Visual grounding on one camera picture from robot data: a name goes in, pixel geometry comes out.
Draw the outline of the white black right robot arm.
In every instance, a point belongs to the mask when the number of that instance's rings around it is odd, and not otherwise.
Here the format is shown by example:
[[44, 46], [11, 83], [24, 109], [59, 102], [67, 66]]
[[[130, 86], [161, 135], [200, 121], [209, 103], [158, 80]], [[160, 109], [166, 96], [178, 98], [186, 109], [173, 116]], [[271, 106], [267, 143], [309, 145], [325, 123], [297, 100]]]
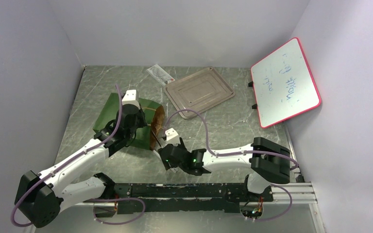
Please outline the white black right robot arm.
[[271, 184], [288, 184], [293, 160], [290, 150], [263, 137], [254, 138], [245, 146], [232, 149], [188, 151], [183, 143], [166, 144], [155, 152], [166, 170], [180, 168], [183, 172], [201, 176], [227, 168], [250, 168], [243, 196], [254, 201]]

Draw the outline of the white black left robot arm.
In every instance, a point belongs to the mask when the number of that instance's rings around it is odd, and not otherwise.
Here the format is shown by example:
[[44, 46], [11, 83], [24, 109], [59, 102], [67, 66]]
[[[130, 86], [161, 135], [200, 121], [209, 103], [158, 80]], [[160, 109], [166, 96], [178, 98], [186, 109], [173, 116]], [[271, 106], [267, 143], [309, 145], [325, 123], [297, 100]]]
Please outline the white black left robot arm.
[[63, 161], [39, 172], [24, 173], [17, 188], [10, 221], [16, 227], [42, 228], [67, 208], [90, 199], [108, 202], [115, 183], [103, 173], [73, 183], [90, 166], [108, 159], [126, 147], [137, 129], [147, 126], [137, 101], [124, 102], [115, 119], [108, 122], [82, 148]]

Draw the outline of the metal baking tray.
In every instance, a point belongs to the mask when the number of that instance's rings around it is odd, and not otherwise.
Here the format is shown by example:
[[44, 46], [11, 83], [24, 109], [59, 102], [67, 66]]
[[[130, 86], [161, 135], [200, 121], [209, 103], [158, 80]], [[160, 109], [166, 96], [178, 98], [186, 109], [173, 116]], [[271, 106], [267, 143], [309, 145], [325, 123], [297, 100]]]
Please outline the metal baking tray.
[[234, 89], [214, 67], [206, 67], [198, 72], [167, 84], [164, 91], [179, 115], [184, 119], [196, 116], [235, 96]]

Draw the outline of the green paper bag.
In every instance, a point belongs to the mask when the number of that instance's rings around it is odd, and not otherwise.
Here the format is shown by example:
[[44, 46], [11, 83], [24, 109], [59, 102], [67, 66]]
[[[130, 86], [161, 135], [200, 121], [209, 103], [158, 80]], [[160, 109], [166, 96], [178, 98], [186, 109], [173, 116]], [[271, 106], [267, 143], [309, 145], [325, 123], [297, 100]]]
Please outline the green paper bag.
[[120, 121], [122, 116], [122, 98], [124, 94], [111, 93], [106, 101], [100, 115], [98, 116], [93, 131], [94, 139], [106, 140], [104, 147], [109, 149], [109, 155], [113, 155], [124, 147], [136, 147], [145, 150], [154, 150], [156, 141], [151, 130], [159, 134], [165, 117], [164, 108], [161, 104], [152, 100], [139, 98], [140, 108], [145, 113], [147, 126], [138, 128], [129, 140], [120, 135]]

